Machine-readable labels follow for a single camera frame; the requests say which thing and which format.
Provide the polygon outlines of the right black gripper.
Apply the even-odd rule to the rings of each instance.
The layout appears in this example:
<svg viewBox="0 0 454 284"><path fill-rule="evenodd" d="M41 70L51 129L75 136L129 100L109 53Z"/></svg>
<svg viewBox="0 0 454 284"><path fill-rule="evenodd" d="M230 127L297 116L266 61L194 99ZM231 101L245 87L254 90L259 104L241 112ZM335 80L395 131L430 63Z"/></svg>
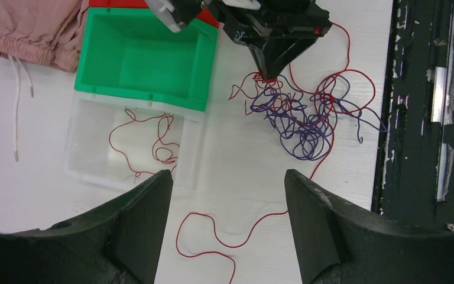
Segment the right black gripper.
<svg viewBox="0 0 454 284"><path fill-rule="evenodd" d="M329 12L315 1L173 1L172 17L189 24L207 10L234 42L248 48L263 79L276 79L293 60L332 27Z"/></svg>

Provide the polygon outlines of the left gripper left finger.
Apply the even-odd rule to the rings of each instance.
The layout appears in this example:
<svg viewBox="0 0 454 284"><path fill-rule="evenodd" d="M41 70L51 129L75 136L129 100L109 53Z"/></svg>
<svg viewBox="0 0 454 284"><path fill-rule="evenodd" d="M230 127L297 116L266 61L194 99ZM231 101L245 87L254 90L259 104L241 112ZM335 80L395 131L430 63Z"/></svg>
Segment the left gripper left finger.
<svg viewBox="0 0 454 284"><path fill-rule="evenodd" d="M162 170L46 230L0 234L0 283L154 283L172 188Z"/></svg>

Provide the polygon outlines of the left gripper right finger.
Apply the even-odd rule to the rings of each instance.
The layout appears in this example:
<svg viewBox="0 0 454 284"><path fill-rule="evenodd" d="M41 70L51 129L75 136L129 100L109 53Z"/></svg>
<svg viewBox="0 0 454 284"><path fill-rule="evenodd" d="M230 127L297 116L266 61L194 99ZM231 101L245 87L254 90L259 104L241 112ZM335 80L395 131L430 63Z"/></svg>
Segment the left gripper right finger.
<svg viewBox="0 0 454 284"><path fill-rule="evenodd" d="M454 283L454 232L382 217L294 169L284 187L303 283Z"/></svg>

